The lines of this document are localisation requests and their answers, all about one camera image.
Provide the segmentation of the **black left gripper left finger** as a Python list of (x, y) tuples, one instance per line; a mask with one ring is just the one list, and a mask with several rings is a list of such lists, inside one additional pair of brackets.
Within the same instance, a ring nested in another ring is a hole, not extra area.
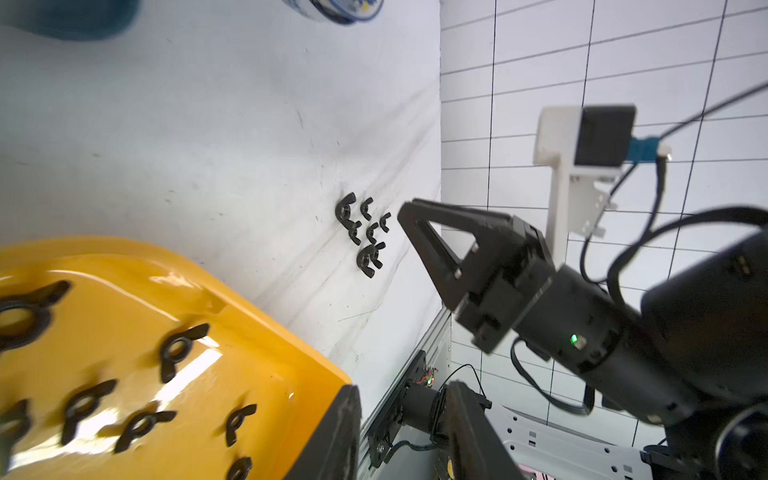
[(284, 479), (356, 479), (360, 427), (359, 389), (344, 385)]

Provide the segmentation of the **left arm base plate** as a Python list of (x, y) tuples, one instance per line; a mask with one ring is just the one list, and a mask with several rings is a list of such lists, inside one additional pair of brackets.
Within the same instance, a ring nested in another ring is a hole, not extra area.
[[(366, 433), (372, 468), (378, 469), (389, 463), (405, 446), (416, 452), (448, 446), (448, 425), (442, 420), (447, 386), (434, 386), (436, 373), (437, 370), (426, 362), (426, 352), (418, 351)], [(429, 443), (416, 445), (409, 440), (398, 441), (396, 437), (403, 426), (427, 434)]]

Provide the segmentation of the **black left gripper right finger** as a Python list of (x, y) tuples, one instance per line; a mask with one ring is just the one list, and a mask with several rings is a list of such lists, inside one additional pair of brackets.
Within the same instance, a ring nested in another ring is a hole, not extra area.
[(464, 383), (447, 385), (443, 419), (455, 479), (524, 479), (477, 396)]

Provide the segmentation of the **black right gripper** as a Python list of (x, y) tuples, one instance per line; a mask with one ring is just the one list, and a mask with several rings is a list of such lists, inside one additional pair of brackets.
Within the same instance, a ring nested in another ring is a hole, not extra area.
[[(577, 375), (636, 370), (636, 327), (602, 289), (553, 264), (543, 235), (503, 213), (414, 199), (397, 220), (444, 305), (483, 351), (509, 332)], [(473, 237), (459, 256), (437, 226)]]

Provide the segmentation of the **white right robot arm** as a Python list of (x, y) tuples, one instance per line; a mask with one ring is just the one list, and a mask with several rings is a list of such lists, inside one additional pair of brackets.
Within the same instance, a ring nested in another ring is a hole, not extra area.
[(439, 296), (474, 344), (514, 333), (599, 391), (608, 405), (663, 427), (649, 448), (657, 478), (767, 475), (767, 214), (700, 212), (678, 228), (751, 225), (755, 233), (647, 291), (639, 309), (556, 266), (540, 231), (493, 213), (416, 199), (398, 221)]

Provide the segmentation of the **yellow plastic storage box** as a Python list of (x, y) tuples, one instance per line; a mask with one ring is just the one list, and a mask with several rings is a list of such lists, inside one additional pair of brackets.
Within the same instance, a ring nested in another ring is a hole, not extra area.
[[(34, 343), (1, 352), (1, 475), (5, 479), (284, 479), (351, 379), (197, 264), (119, 238), (62, 238), (4, 247), (1, 298), (57, 281), (72, 288)], [(208, 323), (209, 333), (160, 381), (159, 348)], [(60, 445), (77, 392), (117, 379), (114, 392)], [(225, 422), (256, 404), (227, 447)], [(114, 454), (140, 412), (176, 411)]]

